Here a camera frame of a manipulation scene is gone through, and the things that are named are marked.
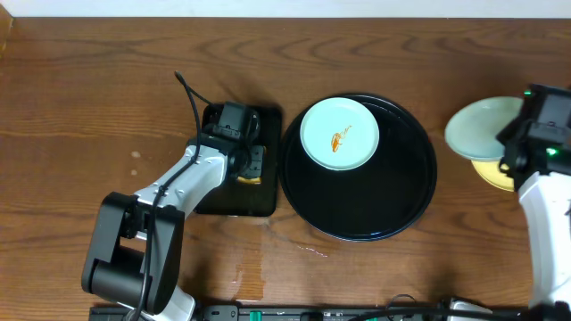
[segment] yellow plate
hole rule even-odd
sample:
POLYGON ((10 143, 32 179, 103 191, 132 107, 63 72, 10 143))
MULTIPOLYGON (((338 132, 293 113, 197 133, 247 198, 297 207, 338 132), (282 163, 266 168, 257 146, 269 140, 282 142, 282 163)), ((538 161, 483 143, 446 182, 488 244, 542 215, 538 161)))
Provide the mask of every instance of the yellow plate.
POLYGON ((499 161, 475 161, 472 160, 474 169, 481 178, 490 185, 496 186, 504 191, 514 191, 514 180, 507 177, 498 169, 499 161))

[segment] wooden table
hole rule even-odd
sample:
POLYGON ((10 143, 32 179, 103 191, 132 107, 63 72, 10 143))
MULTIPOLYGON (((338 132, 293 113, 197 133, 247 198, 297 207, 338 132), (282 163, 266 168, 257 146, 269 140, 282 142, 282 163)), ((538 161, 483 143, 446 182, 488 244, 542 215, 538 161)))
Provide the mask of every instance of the wooden table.
POLYGON ((431 205, 388 240, 328 237, 281 191, 270 218, 191 217, 179 284, 197 299, 380 306, 408 293, 526 305, 517 196, 480 179, 443 129, 473 101, 530 82, 568 85, 569 30, 571 21, 16 20, 0 61, 0 318, 86 319, 103 303, 79 281, 100 201, 149 185, 195 134, 173 70, 212 101, 281 106, 284 130, 319 98, 385 95, 422 123, 438 158, 431 205))

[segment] black plate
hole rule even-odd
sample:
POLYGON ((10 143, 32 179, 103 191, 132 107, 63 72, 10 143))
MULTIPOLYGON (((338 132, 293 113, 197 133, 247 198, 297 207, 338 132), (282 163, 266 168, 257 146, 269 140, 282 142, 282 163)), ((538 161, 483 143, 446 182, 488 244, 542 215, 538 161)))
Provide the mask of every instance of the black plate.
POLYGON ((395 235, 426 209, 436 185, 436 158, 425 130, 401 106, 374 95, 338 95, 362 103, 377 120, 375 154, 356 169, 334 171, 303 150, 304 111, 285 133, 279 175, 295 211, 320 231, 351 241, 395 235))

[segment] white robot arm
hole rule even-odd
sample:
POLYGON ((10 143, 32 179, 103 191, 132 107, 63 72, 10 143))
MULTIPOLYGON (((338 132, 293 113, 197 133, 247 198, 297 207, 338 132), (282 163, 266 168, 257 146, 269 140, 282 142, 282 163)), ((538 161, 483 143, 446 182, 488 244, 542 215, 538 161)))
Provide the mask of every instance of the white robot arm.
POLYGON ((571 91, 531 85, 521 112, 497 136, 500 170, 514 178, 529 228, 530 307, 571 302, 571 91))
POLYGON ((263 162, 261 146, 252 145, 261 128, 258 112, 240 103, 209 103, 212 111, 201 130, 193 90, 176 76, 193 106, 198 135, 151 185, 103 199, 81 277, 85 292, 134 308, 128 320, 190 319, 194 299, 177 286, 184 222, 225 179, 261 175, 252 162, 263 162), (121 238, 135 237, 145 240, 145 252, 121 245, 121 238))
POLYGON ((571 177, 533 173, 519 188, 534 269, 530 307, 571 302, 571 177))

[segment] green connector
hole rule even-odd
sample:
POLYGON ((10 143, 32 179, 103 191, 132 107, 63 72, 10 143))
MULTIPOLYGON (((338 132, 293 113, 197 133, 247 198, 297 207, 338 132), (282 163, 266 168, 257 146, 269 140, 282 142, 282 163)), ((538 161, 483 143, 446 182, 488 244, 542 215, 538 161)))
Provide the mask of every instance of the green connector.
POLYGON ((261 312, 260 311, 250 312, 250 321, 261 321, 261 312))

